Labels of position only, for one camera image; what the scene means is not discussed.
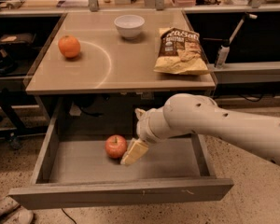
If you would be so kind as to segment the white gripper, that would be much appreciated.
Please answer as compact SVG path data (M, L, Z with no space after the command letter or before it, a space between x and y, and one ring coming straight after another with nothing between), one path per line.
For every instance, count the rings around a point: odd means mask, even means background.
M133 138L130 141L120 161L120 164L125 166L134 164L147 153L146 143L157 144L172 136L172 130L163 115L162 108L149 110L136 108L135 115L138 119L136 133L140 139Z

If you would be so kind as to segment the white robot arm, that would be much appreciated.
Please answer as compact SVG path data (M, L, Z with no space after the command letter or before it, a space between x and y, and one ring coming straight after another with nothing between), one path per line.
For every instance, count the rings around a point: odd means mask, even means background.
M148 149L168 138L206 134L233 144L280 166L280 118L230 111L206 96L179 93L164 106L137 108L137 137L128 145L121 163L131 165Z

